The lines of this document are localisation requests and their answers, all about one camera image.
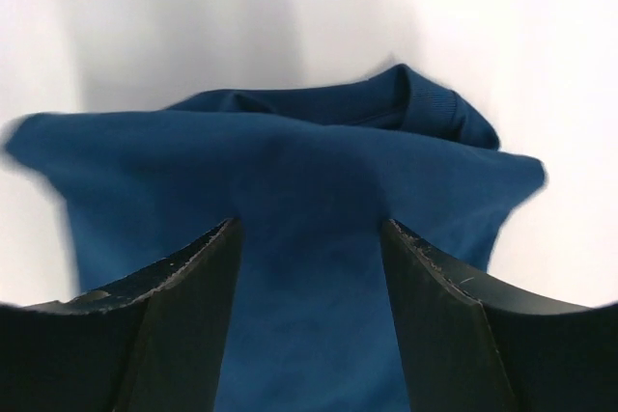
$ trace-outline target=dark blue cloth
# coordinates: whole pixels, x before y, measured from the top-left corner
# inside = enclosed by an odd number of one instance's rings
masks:
[[[485,269],[503,221],[544,182],[539,161],[498,145],[459,95],[397,66],[163,111],[35,115],[6,149],[66,199],[83,289],[241,219],[217,411],[404,412],[379,224]]]

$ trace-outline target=black holder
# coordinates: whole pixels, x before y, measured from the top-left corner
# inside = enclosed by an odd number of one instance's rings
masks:
[[[212,411],[241,243],[226,221],[68,303],[0,306],[0,411]],[[381,244],[411,410],[618,410],[618,304],[510,286],[395,221]]]

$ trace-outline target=white background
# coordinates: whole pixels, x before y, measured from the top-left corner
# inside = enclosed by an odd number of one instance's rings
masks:
[[[0,0],[2,125],[348,82],[400,61],[471,101],[504,150],[547,165],[548,189],[505,227],[491,272],[617,300],[618,0]],[[59,199],[3,160],[0,210],[0,300],[72,296]]]

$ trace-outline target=blue t-shirt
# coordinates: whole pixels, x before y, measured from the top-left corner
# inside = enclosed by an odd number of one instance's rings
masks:
[[[162,111],[39,114],[6,150],[66,199],[84,290],[240,218],[218,412],[404,412],[379,225],[397,219],[486,269],[501,224],[545,178],[498,145],[458,94],[397,66]]]

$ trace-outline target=garment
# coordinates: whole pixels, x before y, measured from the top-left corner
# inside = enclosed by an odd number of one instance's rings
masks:
[[[486,269],[541,163],[497,151],[453,91],[397,66],[363,82],[205,92],[166,110],[39,114],[6,150],[66,199],[83,289],[245,229],[215,410],[408,410],[379,225]]]

